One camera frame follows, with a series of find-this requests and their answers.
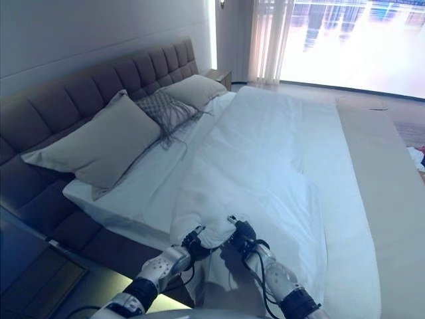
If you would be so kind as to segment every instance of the bedside table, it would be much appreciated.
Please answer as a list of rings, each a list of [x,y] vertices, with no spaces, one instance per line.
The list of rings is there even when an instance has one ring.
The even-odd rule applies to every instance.
[[[212,68],[204,76],[223,84],[228,91],[232,90],[232,71],[219,71]]]

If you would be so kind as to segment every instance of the pillow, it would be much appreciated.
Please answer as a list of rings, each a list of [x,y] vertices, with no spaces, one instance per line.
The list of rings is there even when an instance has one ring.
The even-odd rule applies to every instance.
[[[167,86],[161,91],[198,110],[203,110],[213,98],[227,93],[221,83],[198,74]]]
[[[161,137],[165,139],[169,139],[177,128],[201,114],[198,109],[186,105],[162,91],[157,91],[135,103],[157,122],[161,128]]]
[[[21,157],[26,163],[72,172],[81,181],[109,189],[159,134],[158,124],[121,90],[91,121]]]

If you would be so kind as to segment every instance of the light strip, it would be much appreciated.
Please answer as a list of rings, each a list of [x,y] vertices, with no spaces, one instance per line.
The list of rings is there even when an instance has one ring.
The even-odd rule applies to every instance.
[[[208,16],[210,28],[211,68],[217,69],[217,37],[215,29],[215,1],[208,1]]]

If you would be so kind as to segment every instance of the wall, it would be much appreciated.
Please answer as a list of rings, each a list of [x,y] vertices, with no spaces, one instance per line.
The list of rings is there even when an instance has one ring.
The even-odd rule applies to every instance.
[[[217,66],[231,70],[232,81],[247,81],[253,0],[216,0]]]
[[[184,35],[210,68],[208,1],[0,0],[0,96]]]

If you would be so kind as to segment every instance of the gray headboard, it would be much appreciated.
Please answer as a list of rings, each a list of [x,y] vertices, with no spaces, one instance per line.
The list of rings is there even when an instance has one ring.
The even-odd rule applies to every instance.
[[[62,195],[73,175],[25,164],[20,154],[43,148],[79,128],[123,88],[138,99],[197,73],[192,42],[184,38],[2,101],[2,208],[72,249],[85,247],[101,226]]]

